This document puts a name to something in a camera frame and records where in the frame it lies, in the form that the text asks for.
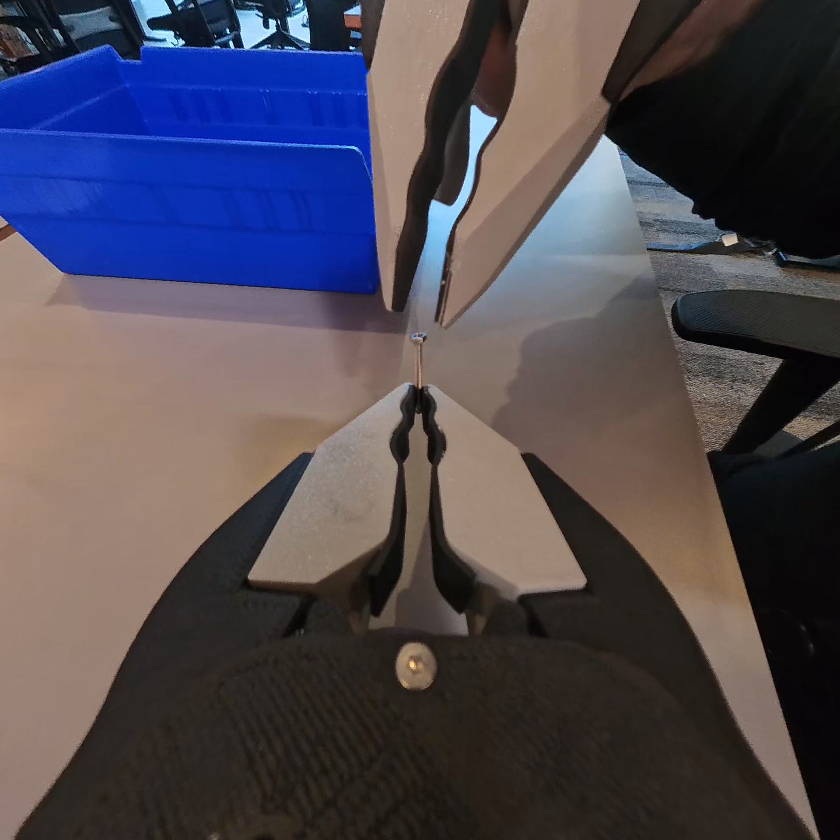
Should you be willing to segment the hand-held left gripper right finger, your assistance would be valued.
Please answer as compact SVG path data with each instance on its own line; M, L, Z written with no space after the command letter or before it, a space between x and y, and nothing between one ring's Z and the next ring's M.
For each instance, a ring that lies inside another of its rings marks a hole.
M459 614L581 592L585 574L518 447L450 396L423 389L433 574Z

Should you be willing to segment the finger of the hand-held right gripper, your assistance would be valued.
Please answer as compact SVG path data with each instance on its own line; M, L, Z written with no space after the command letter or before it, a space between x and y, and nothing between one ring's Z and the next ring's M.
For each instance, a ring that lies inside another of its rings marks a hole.
M604 82L639 2L509 2L516 74L479 148L447 245L436 321L452 326L499 277L597 144Z
M487 47L487 2L364 4L376 253L384 303L402 312L433 201L465 182L469 108Z

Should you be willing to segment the person's body in black clothes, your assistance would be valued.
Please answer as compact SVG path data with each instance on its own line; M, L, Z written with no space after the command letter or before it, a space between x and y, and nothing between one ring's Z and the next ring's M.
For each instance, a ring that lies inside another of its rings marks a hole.
M839 838L839 452L709 453L821 838Z

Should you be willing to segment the person's right hand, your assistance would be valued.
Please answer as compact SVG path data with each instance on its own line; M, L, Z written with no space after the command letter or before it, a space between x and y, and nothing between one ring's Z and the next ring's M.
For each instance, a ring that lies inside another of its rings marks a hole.
M517 49L511 25L499 19L490 32L472 98L486 116L500 119L507 111L517 72Z

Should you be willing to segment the large blue plastic bin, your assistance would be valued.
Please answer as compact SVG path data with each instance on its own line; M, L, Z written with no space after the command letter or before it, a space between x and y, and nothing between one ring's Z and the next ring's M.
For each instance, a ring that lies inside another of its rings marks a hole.
M61 271L378 290L358 51L103 46L1 86L1 212Z

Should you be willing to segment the person's right forearm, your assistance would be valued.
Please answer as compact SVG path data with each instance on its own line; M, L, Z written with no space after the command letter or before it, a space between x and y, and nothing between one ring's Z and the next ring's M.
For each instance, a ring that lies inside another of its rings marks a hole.
M838 39L838 2L701 2L605 135L720 229L838 256Z

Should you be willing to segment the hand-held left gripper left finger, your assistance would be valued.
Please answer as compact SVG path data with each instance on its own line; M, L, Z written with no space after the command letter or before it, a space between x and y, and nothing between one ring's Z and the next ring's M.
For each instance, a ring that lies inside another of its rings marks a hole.
M403 572L405 462L413 386L404 383L311 455L248 573L257 590L380 616Z

